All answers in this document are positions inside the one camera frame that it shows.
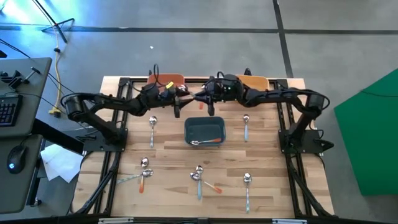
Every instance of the black keyboard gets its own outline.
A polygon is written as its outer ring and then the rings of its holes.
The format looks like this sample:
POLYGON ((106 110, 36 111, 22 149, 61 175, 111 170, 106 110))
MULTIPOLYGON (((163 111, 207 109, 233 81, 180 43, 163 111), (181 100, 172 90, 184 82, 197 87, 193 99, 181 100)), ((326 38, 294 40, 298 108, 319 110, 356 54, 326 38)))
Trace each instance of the black keyboard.
POLYGON ((0 127, 15 126, 22 97, 22 95, 0 96, 0 127))

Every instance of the white paper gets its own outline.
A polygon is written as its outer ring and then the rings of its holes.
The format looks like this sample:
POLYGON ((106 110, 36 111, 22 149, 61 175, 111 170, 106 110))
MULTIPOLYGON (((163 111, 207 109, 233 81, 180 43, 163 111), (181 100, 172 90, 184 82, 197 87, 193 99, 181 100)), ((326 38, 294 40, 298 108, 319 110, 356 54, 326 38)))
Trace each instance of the white paper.
POLYGON ((68 183, 79 173, 83 160, 82 155, 56 144, 46 147, 41 155, 49 180, 61 176, 68 183))

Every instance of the gray floor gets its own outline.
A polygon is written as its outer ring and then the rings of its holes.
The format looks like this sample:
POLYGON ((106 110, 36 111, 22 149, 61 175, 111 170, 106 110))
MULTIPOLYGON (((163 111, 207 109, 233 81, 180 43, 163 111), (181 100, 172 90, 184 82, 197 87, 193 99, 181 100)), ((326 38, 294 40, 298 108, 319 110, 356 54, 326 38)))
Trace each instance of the gray floor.
MULTIPOLYGON (((74 17, 76 26, 92 27, 216 27, 275 29, 271 0, 40 1, 57 20, 74 17)), ((393 0, 279 0, 286 29, 398 29, 398 2, 393 0)), ((30 1, 9 1, 0 23, 47 24, 30 1)), ((214 75, 218 70, 286 77, 278 34, 112 33, 67 32, 59 63, 62 82, 75 91, 98 92, 104 75, 147 75, 154 63, 160 72, 214 75)), ((31 57, 53 57, 54 34, 0 31, 0 38, 31 57)), ((325 154, 326 174, 335 212, 343 218, 398 222, 398 197, 363 197, 353 175, 334 106, 397 68, 398 35, 287 35, 294 77, 307 88, 326 94, 331 106, 317 119, 325 139, 335 148, 325 154)), ((0 48, 9 58, 24 56, 0 48)), ((44 97, 55 101, 56 88, 48 82, 44 97)), ((40 104, 38 117, 52 126, 79 128, 47 114, 40 104)), ((44 181, 39 196, 44 204, 0 220, 62 215, 68 209, 75 181, 44 181)))

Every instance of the computer mouse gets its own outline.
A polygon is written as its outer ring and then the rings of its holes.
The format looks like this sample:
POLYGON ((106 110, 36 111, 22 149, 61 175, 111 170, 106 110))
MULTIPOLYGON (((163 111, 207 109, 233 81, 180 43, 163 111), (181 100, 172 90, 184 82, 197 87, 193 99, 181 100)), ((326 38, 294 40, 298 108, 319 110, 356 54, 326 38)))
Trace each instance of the computer mouse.
POLYGON ((12 174, 20 173, 25 167, 25 156, 27 147, 18 145, 11 149, 7 158, 7 168, 12 174))

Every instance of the wooden table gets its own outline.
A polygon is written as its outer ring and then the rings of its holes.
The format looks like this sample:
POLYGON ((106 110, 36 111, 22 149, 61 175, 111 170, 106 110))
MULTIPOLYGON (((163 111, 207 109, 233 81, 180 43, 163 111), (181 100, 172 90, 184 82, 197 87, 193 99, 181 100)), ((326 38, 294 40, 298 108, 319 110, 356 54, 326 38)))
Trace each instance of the wooden table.
MULTIPOLYGON (((104 77, 101 92, 116 95, 120 77, 104 77)), ((289 87, 305 88, 300 78, 287 79, 289 87)), ((201 84, 189 83, 192 92, 201 84)), ((275 103, 244 108, 237 102, 215 104, 215 116, 225 120, 226 141, 220 147, 192 148, 184 142, 184 121, 189 117, 208 116, 206 107, 199 110, 194 101, 183 108, 181 117, 174 118, 172 108, 156 108, 143 117, 129 115, 126 150, 122 154, 118 179, 139 174, 142 157, 149 158, 154 175, 145 179, 145 192, 139 193, 139 180, 116 185, 112 216, 119 217, 223 217, 275 218, 294 217, 292 198, 284 155, 280 152, 277 131, 279 119, 275 103), (243 141, 243 114, 250 115, 249 141, 243 141), (149 146, 149 117, 156 116, 154 148, 149 146), (202 185, 203 198, 197 199, 197 183, 189 173, 202 165, 202 177, 223 189, 217 194, 202 185), (251 211, 246 214, 246 189, 243 174, 252 175, 249 190, 251 211)), ((111 110, 101 110, 105 120, 111 120, 111 110)), ((300 113, 294 109, 297 120, 300 113)), ((80 208, 98 185, 104 153, 94 152, 81 167, 73 200, 80 208)), ((326 211, 333 213, 328 184, 321 160, 311 154, 302 155, 307 185, 326 211)), ((300 208, 303 198, 297 186, 300 208)), ((103 206, 108 189, 105 190, 103 206)))

